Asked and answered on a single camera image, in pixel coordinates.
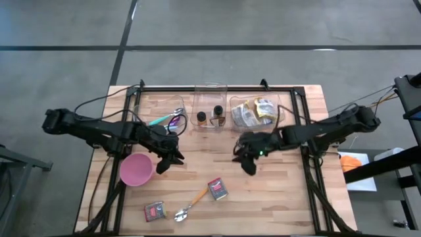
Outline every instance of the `plastic container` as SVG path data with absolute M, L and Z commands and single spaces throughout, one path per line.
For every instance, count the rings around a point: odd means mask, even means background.
M 226 121 L 225 84 L 206 82 L 196 85 L 190 122 L 198 131 L 221 131 Z
M 159 121 L 157 124 L 168 126 L 168 124 L 171 122 L 171 119 L 174 117 L 174 112 L 178 109 L 182 109 L 181 114 L 186 116 L 186 118 L 180 117 L 180 119 L 177 119 L 178 121 L 175 121 L 174 119 L 170 125 L 170 131 L 176 132 L 178 134 L 183 130 L 184 126 L 187 125 L 186 123 L 188 120 L 186 108 L 184 106 L 184 100 L 181 96 L 175 95 L 170 99 L 163 99 L 159 101 L 153 100 L 153 98 L 145 99 L 141 101 L 140 107 L 135 106 L 133 111 L 146 124 L 161 119 L 161 121 Z
M 273 104 L 273 117 L 264 116 L 259 118 L 258 113 L 256 112 L 256 99 L 262 99 L 263 101 L 268 101 Z M 254 111 L 254 113 L 244 113 L 244 116 L 239 117 L 238 114 L 243 114 L 241 106 L 245 103 L 248 104 L 248 107 Z M 276 120 L 278 118 L 278 105 L 281 104 L 281 100 L 278 94 L 268 93 L 264 95 L 254 95 L 249 97 L 237 97 L 233 96 L 230 99 L 230 108 L 231 108 L 231 120 L 232 120 L 232 129 L 238 132 L 252 131 L 252 130 L 271 130 L 276 126 Z M 280 108 L 279 122 L 285 119 L 285 113 L 282 108 Z

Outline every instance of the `metal stand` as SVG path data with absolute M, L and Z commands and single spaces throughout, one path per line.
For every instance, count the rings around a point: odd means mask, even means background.
M 9 172 L 10 174 L 10 170 L 8 169 L 21 169 L 22 170 L 22 176 L 20 177 L 17 186 L 11 190 L 11 194 L 10 194 L 11 199 L 10 201 L 7 202 L 4 216 L 2 220 L 0 220 L 1 221 L 0 236 L 9 236 L 8 233 L 10 232 L 12 221 L 14 219 L 14 216 L 16 215 L 17 204 L 25 189 L 25 185 L 29 179 L 29 175 L 31 173 L 32 167 L 39 167 L 43 171 L 50 171 L 51 166 L 53 164 L 51 162 L 45 163 L 43 161 L 10 151 L 6 149 L 5 146 L 3 145 L 0 145 L 0 158 L 4 158 L 10 161 L 10 162 L 3 161 L 1 163 L 0 165 L 1 176 L 4 176 L 6 172 Z

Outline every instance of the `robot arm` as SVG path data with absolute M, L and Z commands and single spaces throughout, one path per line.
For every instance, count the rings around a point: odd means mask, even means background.
M 311 155 L 320 155 L 334 142 L 343 142 L 345 137 L 354 132 L 372 132 L 380 125 L 368 107 L 358 106 L 321 121 L 308 125 L 291 125 L 275 128 L 272 133 L 245 132 L 234 147 L 234 162 L 241 163 L 241 168 L 250 175 L 256 173 L 254 160 L 268 156 L 273 151 L 298 148 L 312 140 Z
M 129 155 L 128 145 L 140 144 L 162 160 L 157 173 L 162 174 L 171 164 L 183 165 L 175 132 L 166 134 L 161 125 L 147 126 L 144 122 L 106 122 L 77 115 L 68 109 L 47 110 L 42 125 L 48 134 L 70 134 L 86 141 L 93 148 L 102 147 L 110 156 Z

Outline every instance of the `gray floor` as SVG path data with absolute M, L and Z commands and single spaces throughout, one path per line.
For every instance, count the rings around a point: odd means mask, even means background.
M 130 0 L 0 2 L 0 45 L 118 45 Z M 141 0 L 128 45 L 406 45 L 421 42 L 421 14 L 411 0 Z M 44 161 L 34 170 L 13 236 L 70 234 L 92 154 L 81 140 L 41 130 L 48 108 L 74 108 L 105 95 L 116 51 L 0 51 L 0 143 Z M 126 52 L 118 85 L 321 84 L 329 109 L 420 72 L 421 51 Z M 378 99 L 365 99 L 362 105 Z M 99 116 L 103 101 L 81 113 Z M 379 108 L 382 125 L 353 147 L 415 144 L 399 100 Z M 349 147 L 351 140 L 343 147 Z M 396 203 L 353 201 L 359 230 L 415 236 L 390 227 Z

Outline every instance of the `black cable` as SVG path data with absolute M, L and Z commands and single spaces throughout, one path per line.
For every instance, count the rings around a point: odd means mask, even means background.
M 74 114 L 73 114 L 73 116 L 74 116 L 74 120 L 77 120 L 77 121 L 80 121 L 80 122 L 87 122 L 87 121 L 90 121 L 90 122 L 92 122 L 92 121 L 99 121 L 99 120 L 107 119 L 107 118 L 109 118 L 109 117 L 112 117 L 112 116 L 114 116 L 114 115 L 117 115 L 117 114 L 119 114 L 119 113 L 121 113 L 121 112 L 127 111 L 127 112 L 129 112 L 129 113 L 133 114 L 133 116 L 135 116 L 135 118 L 136 118 L 136 119 L 138 119 L 138 120 L 139 120 L 139 122 L 142 122 L 142 121 L 141 121 L 141 119 L 139 118 L 139 116 L 138 116 L 135 112 L 133 112 L 133 111 L 131 111 L 131 110 L 129 110 L 129 109 L 122 109 L 122 110 L 119 110 L 119 111 L 117 111 L 117 112 L 115 112 L 115 113 L 112 113 L 112 114 L 110 114 L 110 115 L 107 115 L 107 116 L 103 116 L 103 117 L 99 117 L 99 118 L 89 118 L 89 119 L 80 119 L 80 118 L 78 118 L 78 116 L 77 116 L 77 114 L 76 114 L 77 110 L 78 110 L 81 106 L 83 106 L 83 105 L 86 105 L 86 104 L 88 104 L 88 103 L 92 103 L 92 102 L 97 101 L 97 100 L 99 100 L 99 99 L 108 98 L 108 97 L 110 97 L 110 96 L 116 95 L 116 94 L 117 94 L 117 93 L 119 93 L 119 92 L 122 92 L 122 91 L 124 91 L 124 90 L 128 90 L 128 89 L 130 89 L 130 88 L 132 88 L 132 87 L 135 87 L 135 86 L 139 86 L 139 84 L 135 84 L 135 85 L 132 85 L 132 86 L 128 86 L 128 87 L 123 88 L 123 89 L 121 89 L 121 90 L 118 90 L 118 91 L 116 91 L 116 92 L 114 92 L 114 93 L 112 93 L 112 94 L 109 94 L 109 95 L 104 95 L 104 96 L 101 96 L 101 97 L 97 97 L 97 98 L 95 98 L 95 99 L 91 99 L 91 100 L 89 100 L 89 101 L 85 101 L 85 102 L 81 103 L 80 105 L 76 106 L 76 108 L 73 110 L 73 113 L 74 113 Z M 184 131 L 186 131 L 186 128 L 187 128 L 187 117 L 186 117 L 185 115 L 180 115 L 180 116 L 183 116 L 183 117 L 185 118 L 185 120 L 186 120 L 186 125 L 184 126 L 184 129 L 183 129 L 183 130 L 182 130 L 179 134 L 177 134 L 177 135 L 175 135 L 175 136 L 180 136 L 181 134 L 183 134 L 183 133 L 184 133 Z M 150 132 L 153 132 L 154 134 L 156 134 L 156 135 L 158 135 L 158 136 L 168 136 L 168 135 L 162 135 L 162 134 L 159 134 L 159 133 L 157 133 L 157 132 L 155 132 L 155 131 L 151 130 L 151 129 L 150 129 L 150 128 L 148 128 L 147 126 L 146 126 L 146 129 L 148 129 Z
M 123 89 L 121 89 L 121 90 L 118 90 L 118 91 L 116 91 L 116 92 L 114 92 L 114 93 L 112 93 L 112 94 L 109 94 L 109 95 L 104 95 L 104 96 L 101 96 L 101 97 L 97 97 L 97 98 L 95 98 L 95 99 L 91 99 L 91 100 L 89 100 L 89 101 L 85 101 L 85 102 L 81 103 L 80 105 L 76 106 L 76 108 L 74 108 L 74 110 L 73 110 L 73 113 L 74 113 L 74 120 L 81 121 L 81 122 L 83 122 L 83 121 L 98 121 L 98 120 L 102 120 L 102 119 L 109 118 L 109 117 L 111 117 L 111 116 L 114 116 L 114 115 L 116 115 L 116 114 L 118 114 L 118 113 L 121 113 L 121 112 L 125 111 L 124 109 L 122 109 L 122 110 L 120 110 L 120 111 L 117 111 L 117 112 L 115 112 L 115 113 L 113 113 L 113 114 L 111 114 L 111 115 L 107 115 L 107 116 L 105 116 L 105 117 L 100 117 L 100 118 L 91 118 L 91 119 L 80 119 L 80 118 L 78 118 L 78 117 L 76 116 L 76 111 L 77 111 L 77 110 L 78 110 L 81 106 L 86 105 L 86 104 L 88 104 L 88 103 L 92 103 L 92 102 L 97 101 L 97 100 L 99 100 L 99 99 L 105 99 L 105 98 L 108 98 L 108 97 L 110 97 L 110 96 L 116 95 L 118 92 L 122 92 L 122 91 L 124 91 L 124 90 L 128 90 L 128 89 L 130 89 L 130 88 L 132 88 L 132 87 L 135 87 L 135 86 L 139 86 L 139 84 L 135 84 L 135 85 L 132 85 L 132 86 L 128 86 L 128 87 L 123 88 Z
M 344 108 L 344 110 L 342 110 L 342 112 L 341 113 L 343 113 L 343 112 L 345 112 L 350 106 L 352 106 L 352 105 L 355 105 L 356 107 L 358 107 L 358 105 L 356 104 L 356 103 L 350 103 L 350 104 L 348 104 L 348 106 L 346 106 L 346 108 Z M 288 112 L 290 112 L 291 114 L 293 114 L 293 115 L 296 115 L 291 109 L 288 109 L 287 107 L 285 107 L 285 106 L 283 106 L 283 105 L 278 105 L 278 107 L 282 107 L 283 109 L 285 109 L 286 111 L 288 111 Z M 349 115 L 349 117 L 351 117 L 351 116 L 353 116 L 353 115 L 355 115 L 357 113 L 357 110 L 355 110 L 355 112 L 354 113 L 352 113 L 351 115 Z M 300 114 L 298 114 L 298 116 L 300 117 L 300 118 L 302 118 L 302 119 L 306 119 L 304 116 L 301 116 Z M 341 122 L 342 120 L 339 118 L 337 121 L 329 121 L 329 122 L 322 122 L 322 121 L 316 121 L 316 120 L 312 120 L 311 118 L 310 118 L 310 121 L 311 122 L 313 122 L 313 123 L 317 123 L 317 124 L 335 124 L 335 123 L 338 123 L 338 122 Z
M 346 103 L 346 104 L 344 104 L 344 105 L 341 105 L 341 106 L 339 106 L 339 107 L 336 107 L 335 109 L 331 109 L 331 110 L 329 110 L 328 111 L 328 113 L 330 113 L 330 112 L 333 112 L 333 111 L 335 111 L 335 110 L 337 110 L 337 109 L 340 109 L 340 108 L 342 108 L 342 107 L 344 107 L 344 106 L 347 106 L 348 104 L 350 104 L 350 103 L 355 103 L 355 102 L 357 102 L 357 101 L 359 101 L 359 100 L 361 100 L 361 99 L 365 99 L 365 98 L 367 98 L 367 97 L 369 97 L 369 96 L 371 96 L 371 95 L 375 95 L 375 94 L 377 94 L 377 93 L 379 93 L 379 92 L 382 92 L 382 91 L 384 91 L 384 90 L 387 90 L 387 89 L 389 89 L 389 88 L 391 88 L 391 87 L 393 87 L 394 85 L 392 85 L 392 86 L 388 86 L 388 87 L 386 87 L 386 88 L 383 88 L 383 89 L 380 89 L 380 90 L 378 90 L 378 91 L 376 91 L 376 92 L 373 92 L 373 93 L 371 93 L 371 94 L 368 94 L 368 95 L 365 95 L 365 96 L 363 96 L 363 97 L 361 97 L 361 98 L 358 98 L 358 99 L 356 99 L 356 100 L 354 100 L 354 101 L 351 101 L 351 102 L 349 102 L 349 103 Z
M 342 158 L 341 154 L 339 154 L 338 152 L 333 152 L 333 151 L 323 151 L 323 153 L 324 153 L 324 154 L 322 154 L 321 156 L 318 156 L 318 157 L 311 157 L 311 158 L 313 159 L 313 161 L 314 161 L 314 162 L 316 162 L 316 158 L 318 158 L 317 160 L 321 160 L 321 162 L 320 162 L 320 164 L 319 164 L 319 165 L 320 165 L 320 167 L 322 167 L 323 162 L 324 162 L 323 157 L 324 157 L 327 153 L 329 153 L 329 154 L 337 154 L 337 155 L 339 156 L 339 158 Z
M 98 189 L 98 185 L 99 185 L 99 181 L 101 180 L 101 177 L 102 177 L 102 175 L 103 175 L 103 173 L 104 173 L 104 170 L 105 170 L 105 167 L 107 166 L 107 163 L 108 163 L 108 161 L 110 160 L 110 158 L 111 157 L 108 157 L 108 159 L 105 161 L 105 164 L 104 164 L 104 166 L 103 166 L 103 168 L 101 169 L 101 172 L 99 172 L 99 176 L 98 176 L 98 179 L 97 179 L 97 183 L 95 184 L 95 187 L 94 187 L 94 189 L 93 189 L 93 193 L 92 193 L 92 196 L 91 196 L 91 201 L 89 202 L 89 208 L 88 208 L 88 210 L 87 210 L 87 224 L 89 225 L 90 224 L 90 222 L 91 222 L 91 208 L 92 208 L 92 203 L 93 203 L 93 198 L 95 197 L 95 193 L 97 192 L 97 189 Z
M 7 200 L 6 206 L 5 206 L 5 208 L 1 212 L 0 220 L 3 218 L 3 215 L 5 214 L 6 209 L 9 206 L 9 203 L 11 202 L 11 199 L 12 199 L 12 174 L 11 174 L 11 171 L 10 171 L 9 168 L 7 168 L 7 175 L 9 176 L 9 200 Z
M 166 127 L 166 129 L 168 130 L 168 133 L 171 133 L 171 131 L 170 131 L 170 124 L 171 124 L 171 122 L 175 119 L 175 118 L 178 118 L 178 117 L 184 117 L 184 120 L 185 120 L 185 122 L 184 122 L 184 128 L 183 128 L 183 130 L 179 133 L 179 134 L 177 134 L 176 136 L 180 136 L 181 134 L 183 134 L 185 131 L 186 131 L 186 129 L 187 129 L 187 117 L 185 116 L 185 115 L 183 115 L 183 114 L 179 114 L 179 115 L 175 115 L 174 117 L 172 117 L 172 119 L 170 120 L 170 122 L 168 123 L 168 126 Z

